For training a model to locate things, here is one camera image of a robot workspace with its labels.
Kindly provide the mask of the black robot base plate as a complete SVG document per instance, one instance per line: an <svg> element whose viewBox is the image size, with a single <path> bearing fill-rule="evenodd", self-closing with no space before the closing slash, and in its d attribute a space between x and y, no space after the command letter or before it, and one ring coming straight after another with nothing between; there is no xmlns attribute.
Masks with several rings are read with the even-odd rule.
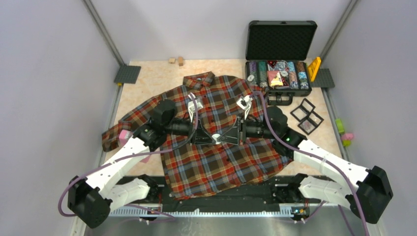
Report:
<svg viewBox="0 0 417 236"><path fill-rule="evenodd" d="M162 177L153 177L154 185L150 196L131 203L161 210L176 217L193 213L217 216L260 213L292 215L296 207L309 207L321 202L318 199L306 199L296 193L296 178L297 176L277 176L260 184L242 185L209 197L178 200L170 195L171 189Z"/></svg>

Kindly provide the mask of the plaid flannel shirt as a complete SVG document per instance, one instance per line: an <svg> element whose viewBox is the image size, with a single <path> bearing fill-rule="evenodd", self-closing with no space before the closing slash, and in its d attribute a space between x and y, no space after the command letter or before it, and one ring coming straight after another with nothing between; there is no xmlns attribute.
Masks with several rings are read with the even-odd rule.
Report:
<svg viewBox="0 0 417 236"><path fill-rule="evenodd" d="M144 124L156 105L165 99L175 102L177 115L187 117L189 94L201 99L201 124L210 134L222 134L235 122L237 100L255 87L234 76L212 72L185 76L181 86L150 97L124 115L102 134L105 152L119 146L119 134ZM168 136L161 146L162 165L172 195L178 199L206 197L242 184L257 184L278 174L291 160L281 156L269 139L249 138L243 145L184 145L184 136Z"/></svg>

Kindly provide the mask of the silver brooch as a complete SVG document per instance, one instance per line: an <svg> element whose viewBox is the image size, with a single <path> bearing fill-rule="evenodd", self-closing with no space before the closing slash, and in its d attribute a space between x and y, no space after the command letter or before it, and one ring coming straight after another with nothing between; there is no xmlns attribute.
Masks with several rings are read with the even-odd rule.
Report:
<svg viewBox="0 0 417 236"><path fill-rule="evenodd" d="M311 122L309 122L308 120L305 120L302 124L302 127L305 129L305 130L310 130L310 129L312 129L314 126L311 124Z"/></svg>

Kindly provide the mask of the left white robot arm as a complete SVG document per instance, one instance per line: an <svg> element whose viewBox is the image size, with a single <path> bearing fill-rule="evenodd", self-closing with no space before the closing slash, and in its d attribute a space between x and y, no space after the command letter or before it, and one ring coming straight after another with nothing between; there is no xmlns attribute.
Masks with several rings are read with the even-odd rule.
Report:
<svg viewBox="0 0 417 236"><path fill-rule="evenodd" d="M89 228L100 226L113 211L134 201L152 203L157 199L158 185L147 175L119 184L119 181L139 162L146 162L154 154L165 154L174 148L158 151L168 135L185 136L181 143L196 143L199 112L203 104L192 94L188 103L190 120L175 120L176 108L172 100L163 100L153 110L150 120L135 130L121 149L100 167L75 176L64 191L67 207Z"/></svg>

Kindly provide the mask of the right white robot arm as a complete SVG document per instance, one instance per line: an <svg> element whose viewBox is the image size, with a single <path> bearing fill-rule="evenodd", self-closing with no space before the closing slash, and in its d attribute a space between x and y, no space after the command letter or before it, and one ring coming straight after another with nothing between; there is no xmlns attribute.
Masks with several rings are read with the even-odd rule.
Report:
<svg viewBox="0 0 417 236"><path fill-rule="evenodd" d="M214 135L217 143L238 145L247 138L272 139L273 149L281 156L318 170L328 180L305 174L296 175L288 189L295 203L304 199L319 199L337 204L376 224L393 197L384 169L366 168L346 161L307 139L287 125L288 118L278 107L268 107L263 121L245 120L238 116L235 123L221 135Z"/></svg>

